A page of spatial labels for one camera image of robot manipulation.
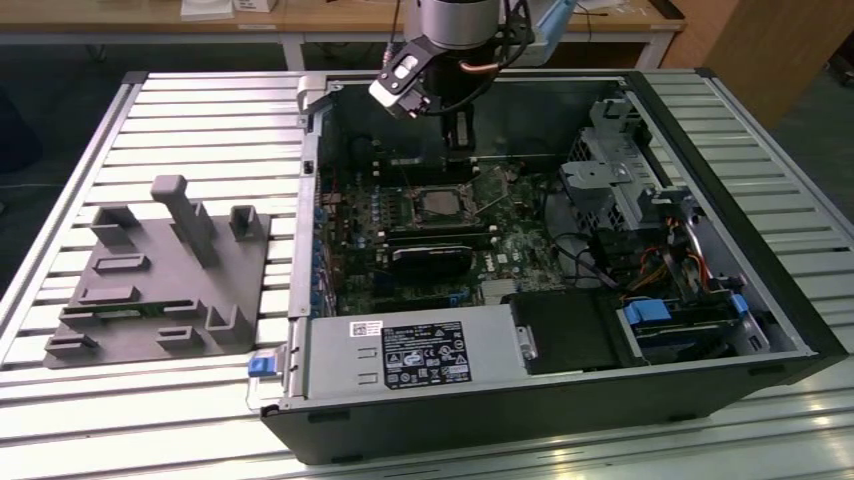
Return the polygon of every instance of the power supply label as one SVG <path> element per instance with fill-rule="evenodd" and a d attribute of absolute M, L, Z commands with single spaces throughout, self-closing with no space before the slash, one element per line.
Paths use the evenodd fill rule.
<path fill-rule="evenodd" d="M 392 390 L 471 382 L 463 324 L 383 328 L 383 370 Z"/>

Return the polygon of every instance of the white box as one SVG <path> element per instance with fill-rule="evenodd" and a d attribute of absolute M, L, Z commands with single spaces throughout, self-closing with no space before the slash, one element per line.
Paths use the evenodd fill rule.
<path fill-rule="evenodd" d="M 196 22 L 235 18 L 231 0 L 182 0 L 182 20 Z"/>
<path fill-rule="evenodd" d="M 235 10 L 239 12 L 270 13 L 279 0 L 235 0 Z"/>

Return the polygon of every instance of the aluminum table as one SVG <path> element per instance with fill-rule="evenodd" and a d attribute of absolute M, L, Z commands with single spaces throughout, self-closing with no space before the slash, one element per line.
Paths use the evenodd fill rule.
<path fill-rule="evenodd" d="M 0 303 L 0 477 L 801 478 L 854 469 L 854 361 L 750 396 L 711 417 L 308 467 L 247 404 L 251 355 L 42 367 L 95 235 L 96 207 L 148 197 L 180 173 L 211 215 L 251 203 L 274 216 L 258 348 L 287 338 L 303 73 L 128 75 Z M 852 225 L 714 78 L 647 72 L 689 136 L 849 350 Z M 667 152 L 654 152 L 679 184 Z"/>

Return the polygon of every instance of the blue latch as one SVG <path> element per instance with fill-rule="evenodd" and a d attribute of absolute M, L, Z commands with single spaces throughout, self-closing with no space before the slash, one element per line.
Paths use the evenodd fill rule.
<path fill-rule="evenodd" d="M 250 377 L 272 377 L 276 375 L 276 357 L 255 357 L 250 360 Z"/>
<path fill-rule="evenodd" d="M 733 302 L 733 306 L 735 307 L 735 311 L 738 312 L 738 318 L 742 318 L 745 315 L 750 313 L 750 307 L 747 306 L 747 300 L 741 293 L 734 293 L 730 298 Z"/>
<path fill-rule="evenodd" d="M 641 322 L 661 322 L 673 318 L 665 301 L 658 299 L 635 300 L 623 308 L 623 313 L 630 325 Z"/>

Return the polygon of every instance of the table leg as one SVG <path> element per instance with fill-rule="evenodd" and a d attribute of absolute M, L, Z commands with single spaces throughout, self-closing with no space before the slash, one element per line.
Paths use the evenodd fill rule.
<path fill-rule="evenodd" d="M 287 63 L 288 70 L 306 70 L 303 43 L 302 34 L 282 34 L 282 50 L 284 52 L 284 62 Z"/>
<path fill-rule="evenodd" d="M 653 40 L 643 47 L 635 68 L 639 70 L 653 70 L 658 68 L 665 59 L 674 32 L 658 32 L 653 35 Z"/>

